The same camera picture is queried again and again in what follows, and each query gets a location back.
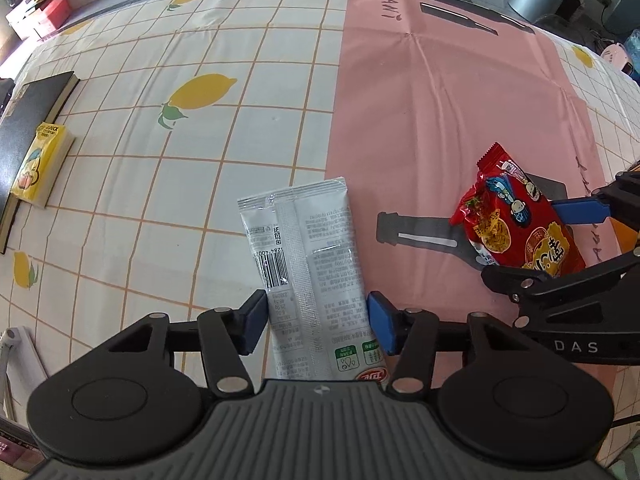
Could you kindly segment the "yellow tissue pack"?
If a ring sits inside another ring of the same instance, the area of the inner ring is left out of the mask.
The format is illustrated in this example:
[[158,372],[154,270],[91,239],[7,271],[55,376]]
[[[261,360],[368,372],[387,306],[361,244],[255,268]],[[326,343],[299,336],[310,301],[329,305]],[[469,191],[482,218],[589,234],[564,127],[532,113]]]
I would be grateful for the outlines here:
[[14,179],[11,194],[44,208],[73,142],[74,136],[64,125],[42,122]]

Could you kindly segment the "silver grey snack pouch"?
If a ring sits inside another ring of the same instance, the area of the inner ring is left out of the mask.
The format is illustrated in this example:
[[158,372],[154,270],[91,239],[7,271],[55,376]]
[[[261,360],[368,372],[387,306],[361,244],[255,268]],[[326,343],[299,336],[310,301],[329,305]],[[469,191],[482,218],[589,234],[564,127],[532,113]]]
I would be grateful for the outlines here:
[[268,296],[274,376],[385,385],[345,180],[281,188],[238,206]]

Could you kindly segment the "blue water bottle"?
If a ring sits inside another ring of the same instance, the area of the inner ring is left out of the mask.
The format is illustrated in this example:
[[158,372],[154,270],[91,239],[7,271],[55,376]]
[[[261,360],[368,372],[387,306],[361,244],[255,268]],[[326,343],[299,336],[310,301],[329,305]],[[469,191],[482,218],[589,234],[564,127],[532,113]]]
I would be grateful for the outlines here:
[[640,82],[640,29],[636,28],[625,40],[624,48],[632,65],[630,76]]

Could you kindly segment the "lemon print tablecloth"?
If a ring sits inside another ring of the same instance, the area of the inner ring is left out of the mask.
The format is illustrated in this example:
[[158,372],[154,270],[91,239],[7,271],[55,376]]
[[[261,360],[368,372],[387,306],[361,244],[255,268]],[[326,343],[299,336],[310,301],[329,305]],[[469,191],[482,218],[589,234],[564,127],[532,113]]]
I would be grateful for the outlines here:
[[[29,57],[20,84],[79,78],[58,116],[75,138],[70,154],[47,206],[18,210],[1,259],[1,323],[28,329],[48,374],[143,315],[193,320],[262,284],[238,201],[300,185],[291,165],[250,155],[265,128],[302,116],[244,102],[281,1],[146,0]],[[638,86],[543,33],[577,58],[573,86],[599,121],[601,148],[618,156],[608,182],[639,156]]]

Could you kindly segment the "red chips bag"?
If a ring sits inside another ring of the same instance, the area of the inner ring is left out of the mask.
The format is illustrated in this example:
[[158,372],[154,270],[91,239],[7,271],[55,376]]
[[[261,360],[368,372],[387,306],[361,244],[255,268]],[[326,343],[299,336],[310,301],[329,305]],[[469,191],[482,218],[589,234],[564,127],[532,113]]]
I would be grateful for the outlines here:
[[477,162],[477,178],[450,217],[488,264],[547,273],[584,270],[572,232],[534,181],[495,143]]

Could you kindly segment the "pink table mat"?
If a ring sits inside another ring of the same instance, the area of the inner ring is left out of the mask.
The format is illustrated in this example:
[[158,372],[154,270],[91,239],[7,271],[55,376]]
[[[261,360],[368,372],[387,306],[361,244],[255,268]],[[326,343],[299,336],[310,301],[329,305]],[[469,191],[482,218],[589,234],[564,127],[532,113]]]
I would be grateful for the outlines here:
[[250,157],[291,165],[294,184],[345,179],[366,289],[512,321],[449,219],[494,144],[570,196],[608,180],[618,156],[573,86],[577,58],[456,0],[282,0],[268,18],[244,102],[302,118],[265,128]]

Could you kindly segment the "red storage box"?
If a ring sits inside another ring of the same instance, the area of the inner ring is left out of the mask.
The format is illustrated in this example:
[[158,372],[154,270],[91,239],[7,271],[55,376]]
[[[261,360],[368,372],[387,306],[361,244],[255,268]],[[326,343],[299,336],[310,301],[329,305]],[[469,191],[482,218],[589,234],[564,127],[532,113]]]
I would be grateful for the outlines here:
[[32,14],[32,26],[41,37],[59,30],[72,14],[68,0],[46,0]]

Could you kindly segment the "orange white cardboard box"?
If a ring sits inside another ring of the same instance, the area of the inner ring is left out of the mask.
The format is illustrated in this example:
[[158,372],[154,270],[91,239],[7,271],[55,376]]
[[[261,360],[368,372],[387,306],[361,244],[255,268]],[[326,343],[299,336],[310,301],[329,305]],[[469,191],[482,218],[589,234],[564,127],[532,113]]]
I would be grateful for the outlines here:
[[628,228],[626,224],[623,224],[623,222],[613,218],[610,219],[610,222],[613,227],[618,246],[620,246],[620,251],[632,252],[639,244],[639,232]]

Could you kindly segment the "pink small heater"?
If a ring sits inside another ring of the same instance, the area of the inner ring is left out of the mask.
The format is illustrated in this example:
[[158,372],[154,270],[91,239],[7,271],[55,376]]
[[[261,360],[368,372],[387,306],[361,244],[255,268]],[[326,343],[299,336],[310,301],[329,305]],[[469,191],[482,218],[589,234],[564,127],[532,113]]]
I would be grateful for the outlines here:
[[622,44],[610,44],[601,53],[601,58],[620,72],[630,75],[634,71],[631,59]]

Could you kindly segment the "black hardcover book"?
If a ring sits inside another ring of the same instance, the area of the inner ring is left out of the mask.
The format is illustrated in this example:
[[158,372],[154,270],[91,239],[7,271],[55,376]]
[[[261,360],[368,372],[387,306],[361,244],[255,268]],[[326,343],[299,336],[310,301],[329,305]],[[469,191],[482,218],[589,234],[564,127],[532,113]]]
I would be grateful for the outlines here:
[[60,73],[23,84],[1,118],[1,253],[6,252],[18,199],[11,193],[23,159],[42,122],[54,122],[79,78],[74,72]]

